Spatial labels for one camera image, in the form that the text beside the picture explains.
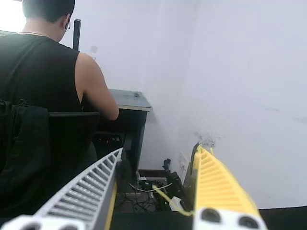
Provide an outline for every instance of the black bag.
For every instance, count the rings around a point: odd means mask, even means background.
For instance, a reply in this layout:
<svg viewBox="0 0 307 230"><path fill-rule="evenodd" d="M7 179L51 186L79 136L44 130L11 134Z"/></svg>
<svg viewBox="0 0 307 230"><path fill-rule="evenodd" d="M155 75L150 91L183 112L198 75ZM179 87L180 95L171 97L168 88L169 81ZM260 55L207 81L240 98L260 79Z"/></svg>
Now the black bag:
<svg viewBox="0 0 307 230"><path fill-rule="evenodd" d="M37 211L50 166L47 109L0 101L0 217Z"/></svg>

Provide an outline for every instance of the round hole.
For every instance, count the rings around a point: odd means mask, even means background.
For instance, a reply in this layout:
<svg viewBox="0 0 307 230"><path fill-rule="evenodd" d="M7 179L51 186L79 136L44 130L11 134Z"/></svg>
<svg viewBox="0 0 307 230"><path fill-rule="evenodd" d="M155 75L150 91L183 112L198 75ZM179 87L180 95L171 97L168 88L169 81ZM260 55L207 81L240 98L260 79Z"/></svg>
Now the round hole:
<svg viewBox="0 0 307 230"><path fill-rule="evenodd" d="M250 229L259 229L259 225L256 220L251 217L241 217L239 225Z"/></svg>
<svg viewBox="0 0 307 230"><path fill-rule="evenodd" d="M23 230L40 230L40 227L41 226L38 223L31 223L24 227Z"/></svg>
<svg viewBox="0 0 307 230"><path fill-rule="evenodd" d="M60 230L78 230L78 228L73 225L68 225L68 226L65 226L64 228L61 228Z"/></svg>
<svg viewBox="0 0 307 230"><path fill-rule="evenodd" d="M211 208L208 208L202 211L201 219L209 221L209 222L215 222L215 223L221 222L220 214L216 210L211 209Z"/></svg>

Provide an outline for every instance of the desk surface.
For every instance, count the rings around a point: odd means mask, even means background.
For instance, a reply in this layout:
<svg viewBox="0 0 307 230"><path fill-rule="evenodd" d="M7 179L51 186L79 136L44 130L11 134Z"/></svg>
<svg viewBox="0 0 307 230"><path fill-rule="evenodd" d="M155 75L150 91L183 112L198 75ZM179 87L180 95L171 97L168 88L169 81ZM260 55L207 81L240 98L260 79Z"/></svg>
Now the desk surface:
<svg viewBox="0 0 307 230"><path fill-rule="evenodd" d="M152 107L141 92L110 90L120 109L151 111Z"/></svg>

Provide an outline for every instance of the person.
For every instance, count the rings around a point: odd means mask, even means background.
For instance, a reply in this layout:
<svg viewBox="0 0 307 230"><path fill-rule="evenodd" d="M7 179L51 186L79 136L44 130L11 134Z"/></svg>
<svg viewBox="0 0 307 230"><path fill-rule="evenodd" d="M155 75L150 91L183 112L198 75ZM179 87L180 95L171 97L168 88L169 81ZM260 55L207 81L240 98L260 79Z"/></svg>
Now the person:
<svg viewBox="0 0 307 230"><path fill-rule="evenodd" d="M23 0L24 29L0 37L0 100L80 112L86 97L107 119L116 120L118 106L100 67L89 55L59 43L74 7L75 0Z"/></svg>

